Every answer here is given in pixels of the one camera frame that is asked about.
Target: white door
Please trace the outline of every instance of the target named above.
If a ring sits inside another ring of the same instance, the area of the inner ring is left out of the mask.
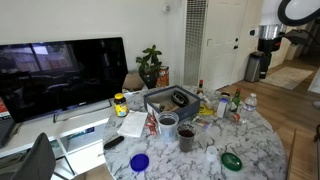
[[[200,79],[208,89],[230,83],[246,4],[247,0],[208,1],[200,65]]]

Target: white tv stand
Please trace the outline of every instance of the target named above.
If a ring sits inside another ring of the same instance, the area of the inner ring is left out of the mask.
[[[24,122],[17,134],[4,148],[0,149],[0,158],[31,148],[38,135],[44,132],[51,142],[56,141],[57,146],[53,147],[57,159],[55,171],[66,178],[72,179],[78,174],[105,163],[102,138],[105,124],[114,113],[113,103],[109,108],[95,110],[101,109],[101,106],[106,103],[109,105],[108,102],[99,102],[68,113],[62,113],[59,115],[60,118],[74,118],[59,123],[53,122],[53,115]],[[68,138],[70,135],[91,127],[95,128],[92,133],[72,139]],[[12,171],[18,166],[19,163],[5,167],[0,169],[0,173]]]

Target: remote control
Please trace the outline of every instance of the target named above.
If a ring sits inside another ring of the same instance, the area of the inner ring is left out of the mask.
[[[111,149],[111,148],[115,147],[116,145],[118,145],[119,143],[121,143],[123,140],[124,140],[124,137],[123,136],[119,136],[119,137],[115,138],[114,140],[106,143],[103,146],[103,148],[104,148],[104,150]]]

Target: potted plant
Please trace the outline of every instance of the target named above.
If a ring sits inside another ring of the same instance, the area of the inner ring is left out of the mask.
[[[159,76],[160,66],[162,64],[158,59],[161,51],[156,50],[156,45],[142,51],[146,54],[144,57],[137,57],[136,63],[140,63],[139,74],[148,89],[155,88]]]

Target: white marble table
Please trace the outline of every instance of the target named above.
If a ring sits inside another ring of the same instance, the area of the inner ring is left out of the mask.
[[[196,88],[184,87],[191,92]],[[143,95],[148,90],[127,98],[129,108],[145,111]],[[209,99],[214,93],[205,92]],[[192,151],[182,153],[178,140],[162,142],[160,135],[152,136],[145,127],[140,138],[125,138],[115,148],[104,151],[107,167],[115,179],[285,179],[286,156],[278,135],[271,125],[257,112],[244,124],[235,124],[227,119],[213,120],[212,127],[200,131]],[[116,131],[123,119],[112,115],[106,125],[104,143],[117,136]],[[220,158],[216,162],[206,160],[206,147],[213,145],[219,157],[224,152],[237,155],[243,164],[238,172],[225,168]],[[130,168],[130,154],[135,148],[143,149],[150,164],[145,172],[136,173]]]

